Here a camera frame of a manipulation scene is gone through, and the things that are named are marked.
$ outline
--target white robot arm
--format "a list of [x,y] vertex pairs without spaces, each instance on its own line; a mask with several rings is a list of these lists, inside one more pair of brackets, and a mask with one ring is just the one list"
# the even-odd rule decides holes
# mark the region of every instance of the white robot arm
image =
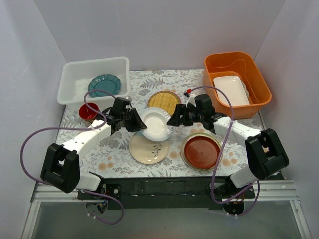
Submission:
[[[177,105],[167,125],[190,126],[200,122],[214,134],[225,136],[231,118],[216,113],[208,95],[191,96],[187,105]],[[233,122],[229,139],[246,148],[248,165],[226,178],[223,188],[231,195],[246,185],[263,180],[289,165],[286,152],[273,129],[259,130]]]
[[40,175],[44,182],[65,193],[74,189],[96,191],[101,178],[93,173],[82,172],[80,159],[101,140],[122,127],[129,132],[147,128],[127,99],[116,98],[113,107],[102,113],[107,118],[107,123],[102,127],[94,129],[104,122],[103,117],[98,115],[89,127],[92,130],[84,131],[61,145],[53,143],[48,147]]

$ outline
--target white rectangular dish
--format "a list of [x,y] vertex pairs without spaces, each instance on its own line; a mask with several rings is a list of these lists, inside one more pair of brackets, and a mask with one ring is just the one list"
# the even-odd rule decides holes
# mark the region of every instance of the white rectangular dish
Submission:
[[[249,105],[243,84],[238,76],[221,76],[213,79],[214,86],[225,93],[232,106]],[[219,100],[225,105],[229,105],[226,98],[217,91]]]

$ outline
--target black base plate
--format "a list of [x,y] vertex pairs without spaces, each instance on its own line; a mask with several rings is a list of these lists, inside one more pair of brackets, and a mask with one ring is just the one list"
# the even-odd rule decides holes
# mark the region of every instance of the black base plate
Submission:
[[[216,177],[215,186],[225,183],[226,177]],[[137,208],[208,208],[222,210],[223,206],[213,202],[209,185],[211,177],[169,178],[109,178],[103,179],[110,196],[119,199],[126,209]],[[219,195],[216,199],[227,198]],[[245,198],[255,198],[254,191],[245,191]],[[78,193],[79,200],[94,200],[92,195]],[[118,210],[119,205],[109,200],[108,210]]]

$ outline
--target brown plate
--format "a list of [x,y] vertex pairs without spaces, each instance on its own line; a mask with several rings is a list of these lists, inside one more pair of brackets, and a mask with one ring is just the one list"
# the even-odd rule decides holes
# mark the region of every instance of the brown plate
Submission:
[[206,133],[194,133],[184,139],[181,145],[184,162],[197,171],[211,171],[220,151],[218,140]]

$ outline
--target teal plate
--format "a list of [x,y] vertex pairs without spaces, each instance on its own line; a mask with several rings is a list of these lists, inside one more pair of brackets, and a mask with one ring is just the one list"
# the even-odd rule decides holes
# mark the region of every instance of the teal plate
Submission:
[[[121,89],[121,80],[113,75],[101,75],[94,78],[88,87],[88,91],[91,90],[102,90],[111,93],[112,95],[117,95]],[[90,93],[91,97],[102,97],[109,96],[103,92],[94,91]]]

